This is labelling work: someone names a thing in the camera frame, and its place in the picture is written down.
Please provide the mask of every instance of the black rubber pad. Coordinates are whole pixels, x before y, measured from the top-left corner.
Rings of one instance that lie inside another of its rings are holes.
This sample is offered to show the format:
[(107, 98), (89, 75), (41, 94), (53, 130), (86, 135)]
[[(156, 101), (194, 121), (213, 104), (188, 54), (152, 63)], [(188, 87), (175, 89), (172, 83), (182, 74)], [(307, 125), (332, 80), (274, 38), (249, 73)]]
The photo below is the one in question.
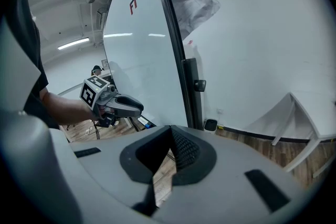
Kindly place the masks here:
[(290, 201), (262, 171), (251, 170), (246, 172), (245, 176), (271, 212), (275, 212)]
[(77, 158), (82, 158), (85, 156), (89, 156), (95, 153), (101, 152), (101, 150), (97, 147), (88, 148), (87, 150), (82, 151), (74, 151), (74, 154)]
[(173, 175), (173, 186), (195, 184), (205, 178), (214, 168), (217, 154), (205, 140), (172, 125), (170, 148), (176, 161), (177, 173)]

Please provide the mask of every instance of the person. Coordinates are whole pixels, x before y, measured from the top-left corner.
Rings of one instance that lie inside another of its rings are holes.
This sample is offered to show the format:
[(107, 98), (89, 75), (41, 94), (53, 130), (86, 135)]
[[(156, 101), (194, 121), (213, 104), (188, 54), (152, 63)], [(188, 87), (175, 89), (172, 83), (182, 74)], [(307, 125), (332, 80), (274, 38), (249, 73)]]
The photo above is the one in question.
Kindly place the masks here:
[(28, 0), (12, 0), (5, 16), (17, 42), (41, 72), (28, 96), (24, 111), (55, 129), (59, 129), (59, 125), (96, 120), (98, 117), (81, 100), (69, 100), (48, 91), (48, 79), (40, 56), (39, 31), (31, 17)]
[(91, 76), (96, 75), (100, 76), (101, 75), (101, 68), (100, 66), (94, 66), (93, 69), (91, 70)]

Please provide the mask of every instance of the fluorescent light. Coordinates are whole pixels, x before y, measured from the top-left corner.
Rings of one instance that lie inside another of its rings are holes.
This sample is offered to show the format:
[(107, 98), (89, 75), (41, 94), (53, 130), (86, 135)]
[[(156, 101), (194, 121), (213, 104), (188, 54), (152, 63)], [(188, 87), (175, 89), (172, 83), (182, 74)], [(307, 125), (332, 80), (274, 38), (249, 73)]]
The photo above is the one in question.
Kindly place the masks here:
[(70, 47), (70, 46), (77, 45), (77, 44), (80, 44), (80, 43), (83, 43), (83, 42), (88, 42), (88, 41), (90, 41), (90, 39), (88, 39), (88, 38), (80, 39), (80, 40), (71, 42), (71, 43), (69, 43), (69, 44), (60, 46), (60, 47), (58, 47), (58, 49), (59, 49), (59, 50), (63, 50), (63, 49), (68, 48), (68, 47)]
[(123, 33), (123, 34), (110, 34), (104, 35), (104, 37), (122, 37), (122, 36), (132, 36), (133, 33)]
[(165, 37), (166, 35), (161, 34), (149, 34), (150, 37)]

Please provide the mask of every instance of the black baseboard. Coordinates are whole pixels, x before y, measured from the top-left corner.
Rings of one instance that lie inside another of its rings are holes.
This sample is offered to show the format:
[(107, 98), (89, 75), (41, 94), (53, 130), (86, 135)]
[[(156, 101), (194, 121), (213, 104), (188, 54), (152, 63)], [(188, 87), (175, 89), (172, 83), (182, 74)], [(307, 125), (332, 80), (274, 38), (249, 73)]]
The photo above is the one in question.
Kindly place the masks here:
[[(232, 133), (248, 135), (248, 136), (252, 136), (252, 137), (260, 138), (260, 139), (273, 140), (275, 138), (274, 136), (249, 133), (249, 132), (240, 131), (240, 130), (236, 130), (236, 129), (232, 129), (232, 128), (228, 128), (228, 127), (223, 127), (223, 129), (225, 131), (229, 131), (229, 132), (232, 132)], [(321, 141), (321, 143), (331, 142), (331, 140), (332, 139), (323, 140), (323, 141)], [(281, 137), (279, 141), (281, 141), (281, 142), (291, 142), (291, 143), (308, 143), (310, 140), (309, 139), (297, 139), (297, 138)]]

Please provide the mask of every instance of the cable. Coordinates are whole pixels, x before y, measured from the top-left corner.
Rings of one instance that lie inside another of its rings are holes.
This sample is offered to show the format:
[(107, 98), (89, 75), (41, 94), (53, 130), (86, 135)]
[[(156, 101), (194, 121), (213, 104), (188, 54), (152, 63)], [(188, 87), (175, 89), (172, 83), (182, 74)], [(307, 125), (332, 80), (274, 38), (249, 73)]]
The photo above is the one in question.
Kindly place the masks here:
[(173, 161), (175, 161), (175, 158), (174, 158), (172, 155), (170, 155), (170, 152), (167, 153), (167, 157), (168, 157), (169, 159), (172, 159)]
[(100, 134), (99, 134), (99, 131), (97, 129), (96, 123), (94, 121), (92, 121), (92, 122), (93, 122), (94, 128), (96, 129), (97, 140), (100, 140)]
[(133, 121), (133, 119), (132, 119), (131, 117), (129, 117), (129, 119), (130, 119), (130, 122), (132, 123), (132, 125), (134, 126), (134, 129), (135, 129), (137, 132), (139, 132), (140, 129), (139, 129), (139, 127), (135, 124), (135, 122)]

